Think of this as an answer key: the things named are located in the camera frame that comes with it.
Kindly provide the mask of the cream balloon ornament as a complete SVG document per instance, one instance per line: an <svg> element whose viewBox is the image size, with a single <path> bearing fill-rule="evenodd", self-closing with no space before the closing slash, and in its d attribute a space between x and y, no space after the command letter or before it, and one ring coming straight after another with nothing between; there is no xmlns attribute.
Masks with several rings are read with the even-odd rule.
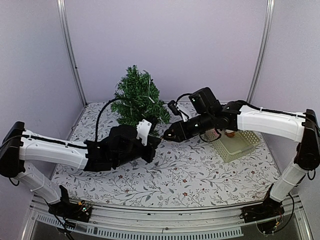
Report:
<svg viewBox="0 0 320 240"><path fill-rule="evenodd" d="M231 132L225 131L224 134L229 138L233 138L236 135L236 132L235 131L231 131Z"/></svg>

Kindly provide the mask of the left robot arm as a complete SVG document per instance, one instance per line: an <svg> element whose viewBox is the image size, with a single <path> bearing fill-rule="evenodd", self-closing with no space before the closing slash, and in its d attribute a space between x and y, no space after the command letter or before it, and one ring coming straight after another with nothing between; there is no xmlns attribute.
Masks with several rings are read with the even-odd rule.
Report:
<svg viewBox="0 0 320 240"><path fill-rule="evenodd" d="M74 213L67 190L44 176L33 161L67 165L85 172L105 172L136 159L153 161L161 143L150 136L151 123L143 120L137 127L127 124L112 127L100 141L66 141L36 134L17 121L0 147L0 174L29 187L63 216Z"/></svg>

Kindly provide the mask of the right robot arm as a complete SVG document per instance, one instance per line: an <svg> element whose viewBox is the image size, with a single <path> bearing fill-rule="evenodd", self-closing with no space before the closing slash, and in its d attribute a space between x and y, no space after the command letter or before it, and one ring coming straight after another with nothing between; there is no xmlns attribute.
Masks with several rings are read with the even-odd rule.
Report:
<svg viewBox="0 0 320 240"><path fill-rule="evenodd" d="M258 213L269 218L288 193L309 171L320 165L320 129L313 110L285 112L253 106L244 100L220 104L209 87L188 96L197 116L171 124L164 132L166 141L181 143L211 129L254 131L296 142L296 155L281 177L271 186Z"/></svg>

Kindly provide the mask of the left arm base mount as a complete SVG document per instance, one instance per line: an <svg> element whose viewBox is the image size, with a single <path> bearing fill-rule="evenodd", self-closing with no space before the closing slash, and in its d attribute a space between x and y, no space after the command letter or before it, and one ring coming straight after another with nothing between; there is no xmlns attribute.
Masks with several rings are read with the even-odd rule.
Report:
<svg viewBox="0 0 320 240"><path fill-rule="evenodd" d="M70 202L68 191L62 185L59 186L61 197L54 204L49 204L49 213L64 219L71 219L88 223L92 213L92 205L81 200L77 203Z"/></svg>

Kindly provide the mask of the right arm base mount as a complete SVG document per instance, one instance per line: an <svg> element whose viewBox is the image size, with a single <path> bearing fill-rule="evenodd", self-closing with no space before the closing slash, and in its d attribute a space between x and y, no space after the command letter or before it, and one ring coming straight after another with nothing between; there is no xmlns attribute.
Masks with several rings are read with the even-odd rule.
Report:
<svg viewBox="0 0 320 240"><path fill-rule="evenodd" d="M270 235L276 232L284 213L282 202L271 199L268 192L262 203L241 208L239 218L245 223L262 221L257 224L258 230L262 234Z"/></svg>

